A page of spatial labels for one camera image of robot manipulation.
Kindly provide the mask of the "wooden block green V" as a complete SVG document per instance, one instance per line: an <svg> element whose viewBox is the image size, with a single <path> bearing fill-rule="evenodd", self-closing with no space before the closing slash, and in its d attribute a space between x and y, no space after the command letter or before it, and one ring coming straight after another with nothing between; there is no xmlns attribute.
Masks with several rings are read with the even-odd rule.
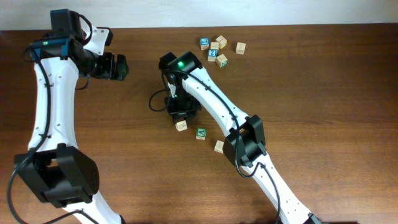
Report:
<svg viewBox="0 0 398 224"><path fill-rule="evenodd" d="M196 131L196 139L205 140L206 139L207 130L205 128L197 128Z"/></svg>

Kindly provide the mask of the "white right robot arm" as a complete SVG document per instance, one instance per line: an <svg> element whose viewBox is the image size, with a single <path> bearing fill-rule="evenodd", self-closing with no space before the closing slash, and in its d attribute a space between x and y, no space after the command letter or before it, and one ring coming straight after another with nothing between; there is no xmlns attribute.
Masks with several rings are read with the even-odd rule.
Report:
<svg viewBox="0 0 398 224"><path fill-rule="evenodd" d="M294 195L277 172L266 149L262 120L249 116L216 86L196 55L169 52L159 59L168 96L165 110L175 123L206 109L221 128L223 154L238 174L254 179L277 210L277 223L319 223L320 220Z"/></svg>

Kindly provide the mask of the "wooden block number 8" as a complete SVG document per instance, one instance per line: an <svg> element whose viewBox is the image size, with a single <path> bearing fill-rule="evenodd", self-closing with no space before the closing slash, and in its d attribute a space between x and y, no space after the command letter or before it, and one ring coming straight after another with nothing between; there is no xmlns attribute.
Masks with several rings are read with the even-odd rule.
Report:
<svg viewBox="0 0 398 224"><path fill-rule="evenodd" d="M217 140L217 142L215 144L215 147L214 147L214 151L222 154L223 153L223 146L224 146L224 142Z"/></svg>

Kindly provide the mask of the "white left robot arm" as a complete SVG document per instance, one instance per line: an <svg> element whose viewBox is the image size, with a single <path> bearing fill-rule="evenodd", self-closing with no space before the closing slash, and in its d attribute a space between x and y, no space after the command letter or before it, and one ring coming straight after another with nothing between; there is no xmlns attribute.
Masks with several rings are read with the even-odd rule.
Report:
<svg viewBox="0 0 398 224"><path fill-rule="evenodd" d="M34 132L26 154L14 158L19 176L42 203L82 223L122 223L100 193L96 163L76 143L74 99L81 77L125 79L124 55L106 52L113 33L69 9L50 13L52 30L29 46L37 79Z"/></svg>

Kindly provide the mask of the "wooden block red Q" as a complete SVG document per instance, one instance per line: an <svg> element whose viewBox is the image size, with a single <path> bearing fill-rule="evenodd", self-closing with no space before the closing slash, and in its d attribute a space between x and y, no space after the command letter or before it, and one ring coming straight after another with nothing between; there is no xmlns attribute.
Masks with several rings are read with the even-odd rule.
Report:
<svg viewBox="0 0 398 224"><path fill-rule="evenodd" d="M177 131L187 130L187 122L185 120L175 123Z"/></svg>

